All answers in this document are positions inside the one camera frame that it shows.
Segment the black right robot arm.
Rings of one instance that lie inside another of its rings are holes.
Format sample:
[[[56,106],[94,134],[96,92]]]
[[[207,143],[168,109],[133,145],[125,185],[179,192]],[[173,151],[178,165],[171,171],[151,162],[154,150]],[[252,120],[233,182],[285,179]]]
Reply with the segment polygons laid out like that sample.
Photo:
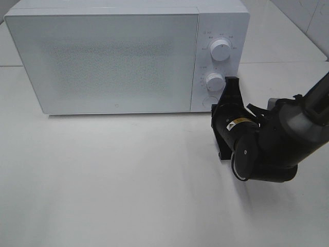
[[[305,95],[270,98],[267,108],[244,105],[237,77],[226,77],[211,108],[220,160],[229,160],[240,181],[282,183],[298,164],[328,142],[328,76]]]

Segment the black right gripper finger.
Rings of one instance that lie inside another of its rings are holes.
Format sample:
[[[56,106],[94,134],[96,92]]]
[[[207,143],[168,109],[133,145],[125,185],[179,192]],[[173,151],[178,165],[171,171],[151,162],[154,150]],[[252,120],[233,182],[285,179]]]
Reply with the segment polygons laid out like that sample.
[[[214,134],[219,147],[218,155],[220,160],[231,160],[234,150],[235,133],[233,131],[228,131],[227,129],[214,129]]]
[[[236,104],[244,105],[240,91],[239,78],[238,77],[225,77],[225,88],[218,101],[218,105]]]

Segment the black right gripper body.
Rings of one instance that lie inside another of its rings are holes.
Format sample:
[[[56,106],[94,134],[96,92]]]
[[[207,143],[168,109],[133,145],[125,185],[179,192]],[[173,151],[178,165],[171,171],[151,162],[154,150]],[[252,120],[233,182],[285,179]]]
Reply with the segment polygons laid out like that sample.
[[[211,105],[211,127],[215,136],[243,136],[247,133],[247,110],[242,99],[220,99]]]

